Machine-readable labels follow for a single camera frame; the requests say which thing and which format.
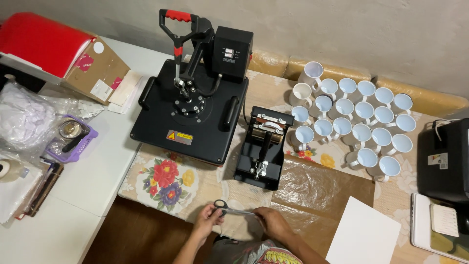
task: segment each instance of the warning sticker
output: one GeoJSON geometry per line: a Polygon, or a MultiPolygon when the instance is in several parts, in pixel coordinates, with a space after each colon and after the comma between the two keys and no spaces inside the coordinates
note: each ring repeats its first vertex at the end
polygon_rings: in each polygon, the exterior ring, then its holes
{"type": "Polygon", "coordinates": [[[448,169],[448,153],[428,156],[428,165],[439,165],[440,170],[448,169]]]}
{"type": "Polygon", "coordinates": [[[190,145],[194,137],[174,130],[168,131],[166,139],[173,140],[182,144],[190,145]]]}

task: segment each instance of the white ceramic mug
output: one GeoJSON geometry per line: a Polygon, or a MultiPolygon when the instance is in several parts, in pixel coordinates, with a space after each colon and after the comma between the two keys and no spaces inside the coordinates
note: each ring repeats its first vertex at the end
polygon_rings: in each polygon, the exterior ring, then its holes
{"type": "Polygon", "coordinates": [[[294,118],[292,128],[298,128],[304,125],[304,123],[306,123],[308,126],[312,124],[311,120],[309,120],[310,114],[303,106],[293,107],[291,114],[294,118]]]}
{"type": "Polygon", "coordinates": [[[352,146],[355,150],[365,148],[365,142],[370,139],[371,129],[365,124],[354,125],[352,132],[342,138],[345,144],[352,146]]]}
{"type": "Polygon", "coordinates": [[[298,127],[290,138],[295,150],[306,150],[306,144],[313,141],[314,132],[309,126],[302,125],[298,127]]]}
{"type": "Polygon", "coordinates": [[[371,119],[369,127],[382,127],[394,120],[394,113],[386,106],[380,106],[375,109],[374,117],[371,119]]]}
{"type": "Polygon", "coordinates": [[[394,99],[394,94],[391,90],[386,87],[380,87],[376,89],[375,93],[367,99],[367,102],[370,103],[375,108],[379,106],[386,106],[391,109],[391,102],[394,99]]]}
{"type": "Polygon", "coordinates": [[[336,141],[352,131],[352,124],[343,117],[335,119],[332,122],[332,127],[334,128],[334,132],[331,134],[331,141],[336,141]]]}
{"type": "Polygon", "coordinates": [[[338,99],[348,96],[359,95],[360,91],[356,88],[356,82],[350,78],[343,78],[339,81],[339,89],[335,93],[338,99]]]}
{"type": "Polygon", "coordinates": [[[398,93],[391,102],[391,110],[394,114],[398,115],[402,112],[406,112],[410,115],[410,109],[414,105],[412,98],[405,93],[398,93]]]}
{"type": "Polygon", "coordinates": [[[312,100],[310,99],[312,90],[309,85],[306,83],[297,83],[288,98],[288,102],[292,106],[305,106],[310,108],[313,105],[312,100]]]}
{"type": "Polygon", "coordinates": [[[415,119],[408,114],[400,114],[394,122],[384,126],[392,135],[404,134],[413,131],[417,127],[415,119]]]}
{"type": "Polygon", "coordinates": [[[331,122],[327,119],[319,119],[310,128],[314,131],[314,141],[321,141],[324,144],[331,142],[332,131],[334,128],[332,127],[331,122]]]}
{"type": "Polygon", "coordinates": [[[387,182],[389,177],[394,177],[401,172],[401,165],[395,158],[384,156],[379,158],[378,164],[366,168],[366,171],[375,178],[375,181],[387,182]]]}
{"type": "Polygon", "coordinates": [[[414,144],[410,138],[403,134],[396,134],[391,140],[391,144],[381,148],[383,156],[393,156],[398,153],[407,153],[412,150],[414,144]]]}
{"type": "Polygon", "coordinates": [[[378,156],[369,148],[361,148],[350,152],[345,161],[351,169],[360,170],[374,167],[378,163],[378,156]]]}
{"type": "Polygon", "coordinates": [[[335,101],[337,99],[337,97],[335,96],[335,93],[337,92],[337,90],[339,89],[339,85],[337,84],[336,81],[332,80],[332,79],[324,79],[322,80],[322,85],[321,85],[321,88],[318,88],[315,92],[314,92],[314,97],[318,97],[320,95],[329,95],[333,101],[335,101]]]}
{"type": "Polygon", "coordinates": [[[365,122],[365,124],[370,123],[370,118],[373,117],[375,109],[373,106],[367,102],[359,102],[355,105],[355,110],[352,112],[352,124],[358,124],[360,122],[365,122]]]}
{"type": "Polygon", "coordinates": [[[327,115],[332,119],[336,119],[339,117],[348,118],[350,121],[353,120],[352,112],[355,109],[352,101],[346,98],[338,99],[335,102],[334,106],[332,106],[331,110],[327,112],[327,115]]]}
{"type": "Polygon", "coordinates": [[[331,110],[333,104],[334,101],[329,95],[320,95],[316,97],[313,105],[310,107],[310,115],[318,119],[326,118],[326,113],[331,110]]]}
{"type": "Polygon", "coordinates": [[[371,132],[371,139],[365,142],[365,147],[379,153],[382,147],[391,144],[392,139],[393,136],[387,129],[378,127],[371,132]]]}
{"type": "Polygon", "coordinates": [[[299,83],[306,83],[308,84],[313,91],[317,89],[314,87],[315,84],[318,84],[318,88],[321,88],[321,75],[324,73],[324,67],[318,62],[308,62],[305,66],[303,71],[298,78],[299,83]]]}
{"type": "Polygon", "coordinates": [[[370,81],[361,81],[356,85],[359,93],[354,93],[347,98],[354,104],[358,102],[366,102],[369,96],[372,96],[376,91],[376,86],[370,81]]]}

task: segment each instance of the floral tablecloth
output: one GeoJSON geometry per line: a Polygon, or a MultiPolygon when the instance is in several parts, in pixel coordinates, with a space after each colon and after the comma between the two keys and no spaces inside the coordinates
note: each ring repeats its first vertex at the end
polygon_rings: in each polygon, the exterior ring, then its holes
{"type": "MultiPolygon", "coordinates": [[[[253,105],[280,112],[290,112],[287,98],[295,81],[255,71],[248,71],[250,79],[246,96],[246,112],[253,105]]],[[[410,195],[416,187],[416,145],[418,133],[436,117],[412,112],[417,128],[407,135],[414,143],[409,153],[394,156],[401,164],[399,175],[386,183],[376,183],[374,208],[401,223],[401,231],[394,249],[392,264],[457,264],[459,262],[410,245],[410,195]]],[[[228,158],[217,168],[186,157],[180,157],[157,147],[143,144],[120,188],[119,195],[163,212],[193,222],[198,208],[216,199],[224,199],[231,208],[249,210],[269,206],[272,192],[233,180],[237,154],[246,133],[246,124],[240,117],[228,158]]],[[[286,154],[320,163],[358,177],[371,179],[366,170],[354,171],[345,165],[344,157],[351,148],[338,140],[329,144],[316,141],[307,150],[296,153],[290,144],[286,154]]],[[[252,239],[262,230],[249,217],[227,215],[224,229],[214,231],[229,237],[252,239]]]]}

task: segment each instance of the wall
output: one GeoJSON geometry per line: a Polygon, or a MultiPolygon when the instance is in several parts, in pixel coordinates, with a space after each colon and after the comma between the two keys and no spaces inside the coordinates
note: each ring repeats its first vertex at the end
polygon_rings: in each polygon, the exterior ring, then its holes
{"type": "MultiPolygon", "coordinates": [[[[0,20],[34,11],[165,53],[172,53],[172,44],[157,14],[160,8],[176,9],[207,17],[214,28],[253,31],[257,49],[368,69],[469,98],[469,1],[464,0],[0,0],[0,5],[0,20]]],[[[180,35],[185,25],[171,26],[180,35]]]]}

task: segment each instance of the table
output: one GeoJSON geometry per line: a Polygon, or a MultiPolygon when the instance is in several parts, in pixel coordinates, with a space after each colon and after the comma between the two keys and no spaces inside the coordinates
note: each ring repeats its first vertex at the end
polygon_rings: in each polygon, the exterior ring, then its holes
{"type": "MultiPolygon", "coordinates": [[[[250,79],[250,85],[246,97],[246,113],[250,113],[250,110],[253,105],[269,108],[280,112],[289,112],[291,110],[292,107],[286,102],[288,99],[288,95],[292,87],[296,84],[296,82],[250,70],[248,71],[247,76],[250,79]]],[[[393,177],[387,183],[376,184],[374,208],[380,211],[381,213],[389,216],[390,218],[394,219],[395,221],[401,223],[401,231],[396,243],[396,247],[394,249],[393,258],[391,260],[392,264],[453,263],[451,259],[442,256],[440,257],[439,255],[431,253],[429,251],[413,247],[410,245],[409,242],[410,195],[416,192],[417,135],[424,127],[428,125],[429,122],[437,119],[436,117],[420,114],[417,112],[412,112],[411,115],[417,121],[417,128],[416,130],[408,133],[407,135],[412,139],[414,143],[414,148],[409,153],[395,156],[395,158],[399,161],[402,167],[401,173],[398,176],[393,177]]],[[[147,179],[150,179],[149,177],[147,177],[148,172],[146,171],[149,166],[146,165],[150,163],[153,166],[156,162],[153,161],[153,158],[157,157],[157,159],[161,159],[162,161],[167,160],[177,163],[177,168],[181,168],[183,171],[192,169],[195,172],[194,174],[191,174],[190,177],[182,176],[182,179],[179,182],[181,186],[184,185],[184,178],[186,178],[188,183],[191,184],[191,188],[196,182],[198,184],[199,189],[206,188],[205,184],[201,184],[201,180],[207,181],[207,179],[212,179],[212,181],[210,181],[209,183],[211,185],[218,184],[219,187],[213,189],[215,190],[213,191],[213,193],[202,194],[202,196],[204,196],[204,201],[209,201],[210,199],[212,199],[213,201],[215,199],[219,199],[220,197],[226,199],[230,198],[230,200],[239,199],[240,203],[235,203],[234,201],[231,202],[231,206],[237,209],[249,209],[265,205],[265,203],[267,202],[270,203],[270,199],[272,196],[270,196],[269,198],[268,195],[263,196],[264,200],[256,199],[254,204],[250,204],[249,202],[241,202],[244,196],[249,195],[249,191],[238,193],[237,195],[232,195],[232,187],[223,186],[223,182],[227,184],[226,181],[229,180],[228,177],[232,177],[233,175],[233,164],[235,165],[236,162],[233,163],[232,160],[235,159],[236,161],[236,146],[238,146],[239,142],[244,139],[244,132],[245,124],[241,116],[238,121],[235,136],[233,138],[234,144],[232,144],[232,146],[234,145],[235,147],[230,148],[230,153],[228,154],[227,162],[225,163],[225,169],[212,168],[210,170],[207,168],[195,168],[194,164],[190,164],[189,161],[183,160],[183,158],[181,157],[171,155],[171,153],[144,144],[143,148],[139,151],[136,156],[136,159],[134,160],[131,168],[129,169],[129,173],[124,179],[124,182],[118,194],[124,198],[143,203],[147,206],[151,206],[163,212],[170,213],[177,217],[183,218],[186,221],[193,222],[193,216],[196,212],[197,206],[192,206],[192,204],[199,203],[200,205],[203,204],[202,201],[195,202],[194,197],[191,197],[189,201],[186,201],[187,198],[185,197],[185,199],[182,200],[183,202],[185,202],[185,205],[177,209],[173,208],[171,210],[168,210],[167,206],[161,206],[161,204],[158,202],[159,196],[156,196],[158,193],[154,193],[155,199],[151,199],[151,196],[149,196],[149,194],[151,193],[144,191],[144,189],[149,190],[149,188],[145,187],[145,182],[147,179]]],[[[356,175],[358,177],[371,179],[366,170],[354,171],[345,166],[344,156],[345,154],[351,151],[351,148],[345,145],[340,140],[326,145],[321,145],[313,141],[308,145],[308,149],[309,150],[307,151],[296,153],[288,144],[285,144],[284,148],[285,153],[287,154],[299,156],[304,159],[320,163],[324,166],[328,166],[340,171],[347,172],[352,175],[356,175]]],[[[194,188],[191,188],[188,188],[186,192],[191,193],[196,197],[200,195],[200,190],[193,190],[194,188]]],[[[239,224],[236,226],[232,226],[231,229],[237,228],[237,233],[246,232],[246,228],[249,225],[249,221],[244,222],[247,223],[245,223],[245,225],[239,224]]],[[[224,230],[216,231],[219,233],[224,233],[227,236],[231,236],[233,234],[227,232],[226,230],[225,232],[223,232],[224,230]]],[[[257,232],[258,230],[251,231],[254,232],[252,236],[255,237],[255,232],[257,232]]]]}
{"type": "MultiPolygon", "coordinates": [[[[103,40],[132,69],[157,75],[172,55],[103,40]]],[[[0,225],[0,264],[81,263],[107,215],[139,143],[129,138],[139,94],[127,114],[110,111],[90,121],[99,136],[65,170],[39,213],[0,225]]]]}

